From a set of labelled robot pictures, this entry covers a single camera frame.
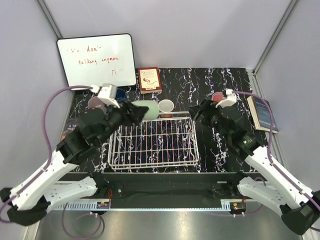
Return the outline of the pink plastic cup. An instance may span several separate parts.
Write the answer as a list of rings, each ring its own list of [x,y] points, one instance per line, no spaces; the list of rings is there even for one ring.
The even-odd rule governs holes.
[[[222,101],[224,98],[224,95],[222,92],[215,92],[213,95],[212,95],[212,101],[213,102],[216,102],[216,103],[219,103],[220,101]]]

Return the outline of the dark blue mug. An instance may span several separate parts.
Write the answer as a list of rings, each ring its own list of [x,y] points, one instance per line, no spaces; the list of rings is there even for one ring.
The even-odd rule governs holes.
[[[118,88],[117,91],[116,91],[115,99],[118,102],[121,102],[121,101],[125,100],[126,98],[127,98],[126,91],[121,89],[121,88]]]

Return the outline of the orange pink mug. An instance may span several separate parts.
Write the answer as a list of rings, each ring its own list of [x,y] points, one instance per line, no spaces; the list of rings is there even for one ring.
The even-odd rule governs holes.
[[[159,108],[159,112],[160,112],[159,117],[160,118],[171,118],[173,116],[171,114],[171,112],[173,111],[174,107],[175,107],[175,105],[171,100],[169,100],[169,99],[161,100],[158,103],[158,108]]]

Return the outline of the lavender plastic cup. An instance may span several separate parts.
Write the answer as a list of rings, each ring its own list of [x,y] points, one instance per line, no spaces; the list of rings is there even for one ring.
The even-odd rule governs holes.
[[[217,101],[217,97],[218,97],[218,93],[217,92],[215,92],[213,95],[212,95],[212,101],[213,102],[216,102]]]

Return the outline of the white wire dish rack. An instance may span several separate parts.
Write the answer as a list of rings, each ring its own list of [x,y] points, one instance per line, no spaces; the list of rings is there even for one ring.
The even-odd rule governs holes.
[[[186,111],[161,113],[139,125],[120,126],[109,139],[108,165],[115,172],[184,171],[200,162],[195,122]]]

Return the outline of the mauve ceramic mug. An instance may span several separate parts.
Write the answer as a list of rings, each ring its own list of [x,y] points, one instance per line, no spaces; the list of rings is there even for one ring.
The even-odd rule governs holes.
[[[101,109],[104,113],[107,112],[105,104],[97,96],[91,97],[88,100],[87,106],[89,109],[97,108]]]

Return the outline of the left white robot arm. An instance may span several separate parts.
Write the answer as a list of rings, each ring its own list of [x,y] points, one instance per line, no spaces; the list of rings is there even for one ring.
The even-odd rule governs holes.
[[[23,183],[0,191],[1,200],[10,206],[9,223],[27,227],[69,201],[91,196],[103,198],[108,193],[108,181],[99,173],[89,173],[60,188],[55,183],[97,153],[120,126],[137,126],[148,111],[147,106],[126,101],[121,107],[111,106],[107,113],[90,108],[80,115],[77,127],[56,146],[50,159]]]

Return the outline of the light green plastic cup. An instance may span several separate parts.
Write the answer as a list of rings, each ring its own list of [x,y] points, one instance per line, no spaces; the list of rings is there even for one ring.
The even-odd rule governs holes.
[[[142,118],[143,121],[154,121],[159,116],[159,105],[153,100],[137,100],[131,102],[133,105],[138,107],[148,107],[148,111]]]

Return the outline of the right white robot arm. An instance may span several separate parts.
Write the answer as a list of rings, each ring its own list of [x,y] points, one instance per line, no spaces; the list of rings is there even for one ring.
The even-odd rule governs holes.
[[[228,195],[249,197],[278,214],[295,234],[302,236],[320,218],[320,192],[295,178],[270,153],[268,148],[248,130],[245,118],[233,106],[221,107],[211,100],[188,108],[191,118],[203,126],[214,128],[226,141],[231,152],[255,168],[271,185],[258,184],[243,173],[227,185]]]

